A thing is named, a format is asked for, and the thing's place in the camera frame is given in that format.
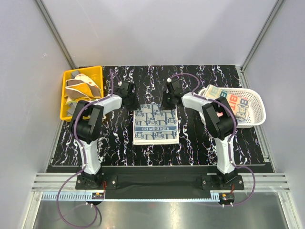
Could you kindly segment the blue white patterned towel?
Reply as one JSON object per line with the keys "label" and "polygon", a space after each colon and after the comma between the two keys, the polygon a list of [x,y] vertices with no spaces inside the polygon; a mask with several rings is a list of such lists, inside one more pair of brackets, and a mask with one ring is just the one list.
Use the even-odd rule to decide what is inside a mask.
{"label": "blue white patterned towel", "polygon": [[142,104],[133,112],[134,145],[179,143],[177,109],[162,110],[160,104]]}

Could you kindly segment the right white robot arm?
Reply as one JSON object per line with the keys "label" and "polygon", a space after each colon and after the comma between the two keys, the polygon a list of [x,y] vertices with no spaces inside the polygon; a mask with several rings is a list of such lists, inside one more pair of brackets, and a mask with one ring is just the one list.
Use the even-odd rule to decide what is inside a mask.
{"label": "right white robot arm", "polygon": [[203,114],[205,127],[216,143],[216,183],[222,189],[229,188],[237,177],[233,150],[237,120],[228,101],[224,97],[211,99],[184,91],[178,80],[168,78],[165,85],[162,110],[172,110],[180,105]]}

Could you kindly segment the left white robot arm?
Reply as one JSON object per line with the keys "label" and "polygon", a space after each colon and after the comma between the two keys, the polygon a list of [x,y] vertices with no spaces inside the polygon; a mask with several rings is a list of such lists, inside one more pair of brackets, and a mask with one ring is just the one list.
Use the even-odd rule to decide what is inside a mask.
{"label": "left white robot arm", "polygon": [[79,182],[85,181],[93,189],[105,184],[97,152],[102,119],[106,114],[123,107],[128,111],[140,108],[136,85],[132,82],[119,82],[119,87],[104,98],[92,102],[80,100],[74,110],[69,128],[80,148],[82,161],[76,176]]}

